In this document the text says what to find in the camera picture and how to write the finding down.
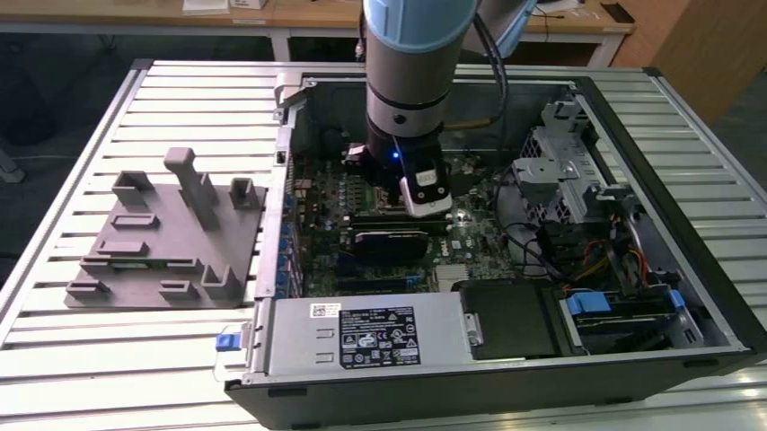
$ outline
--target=aluminum table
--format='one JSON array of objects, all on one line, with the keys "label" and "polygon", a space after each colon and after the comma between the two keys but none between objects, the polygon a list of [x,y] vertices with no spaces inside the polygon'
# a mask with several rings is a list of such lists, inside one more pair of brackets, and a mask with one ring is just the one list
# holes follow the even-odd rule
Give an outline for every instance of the aluminum table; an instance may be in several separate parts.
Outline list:
[{"label": "aluminum table", "polygon": [[[136,61],[0,292],[0,429],[263,429],[218,381],[244,365],[243,352],[218,356],[214,338],[250,320],[247,303],[236,310],[112,312],[70,310],[64,297],[116,199],[120,170],[174,181],[163,155],[171,146],[191,146],[195,166],[215,183],[248,176],[270,187],[275,148],[287,135],[274,115],[275,89],[295,71],[360,73],[362,66]],[[640,69],[508,71],[592,77],[754,312],[767,318],[767,195],[666,80]],[[460,66],[460,74],[490,70]],[[610,154],[606,159],[620,179]],[[246,301],[254,289],[251,281]],[[702,378],[608,407],[352,428],[764,429],[764,370],[759,365]]]}]

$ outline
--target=barcode sticker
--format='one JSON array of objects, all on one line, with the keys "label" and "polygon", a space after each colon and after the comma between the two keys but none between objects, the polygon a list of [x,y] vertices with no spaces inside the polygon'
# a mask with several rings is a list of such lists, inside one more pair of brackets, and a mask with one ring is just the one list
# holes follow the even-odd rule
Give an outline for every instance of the barcode sticker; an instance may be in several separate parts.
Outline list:
[{"label": "barcode sticker", "polygon": [[310,317],[338,317],[340,311],[340,303],[314,303],[310,306]]}]

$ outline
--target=robotic arm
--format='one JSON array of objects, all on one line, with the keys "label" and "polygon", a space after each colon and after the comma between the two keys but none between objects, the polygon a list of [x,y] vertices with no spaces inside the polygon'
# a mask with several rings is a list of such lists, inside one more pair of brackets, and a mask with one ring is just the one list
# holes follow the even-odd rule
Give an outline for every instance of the robotic arm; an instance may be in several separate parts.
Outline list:
[{"label": "robotic arm", "polygon": [[[466,36],[471,23],[484,25],[480,14],[492,17],[490,25],[502,27],[499,46],[510,53],[535,4],[536,0],[484,0],[479,6],[476,0],[363,1],[368,81],[364,151],[376,164],[378,182],[390,194],[402,193],[415,217],[452,206],[438,138],[446,129],[443,114],[460,49],[464,45],[476,49],[482,41],[482,34]],[[463,128],[490,123],[490,119],[475,121]]]}]

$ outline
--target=vertical post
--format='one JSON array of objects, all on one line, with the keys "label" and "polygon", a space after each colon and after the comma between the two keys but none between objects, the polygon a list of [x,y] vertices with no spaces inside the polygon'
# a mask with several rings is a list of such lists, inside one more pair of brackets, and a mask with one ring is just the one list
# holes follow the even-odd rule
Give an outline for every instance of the vertical post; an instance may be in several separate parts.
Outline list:
[{"label": "vertical post", "polygon": [[219,228],[219,219],[214,212],[216,190],[207,176],[196,173],[192,165],[194,161],[195,151],[192,151],[192,148],[170,148],[163,162],[168,170],[179,178],[183,201],[192,208],[203,230],[211,231]]},{"label": "vertical post", "polygon": [[275,52],[275,61],[290,61],[290,30],[272,29],[268,32],[268,37],[272,40],[272,51]]},{"label": "vertical post", "polygon": [[611,33],[606,34],[602,43],[596,46],[595,53],[588,60],[588,67],[610,67],[612,58],[619,52],[620,43],[626,34]]}]

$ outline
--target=warning label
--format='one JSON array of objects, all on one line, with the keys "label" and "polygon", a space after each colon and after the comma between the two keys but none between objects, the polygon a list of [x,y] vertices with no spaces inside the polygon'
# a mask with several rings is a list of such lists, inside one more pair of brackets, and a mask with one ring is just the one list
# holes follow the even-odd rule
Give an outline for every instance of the warning label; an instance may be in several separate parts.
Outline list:
[{"label": "warning label", "polygon": [[339,313],[340,366],[351,369],[420,364],[412,307]]}]

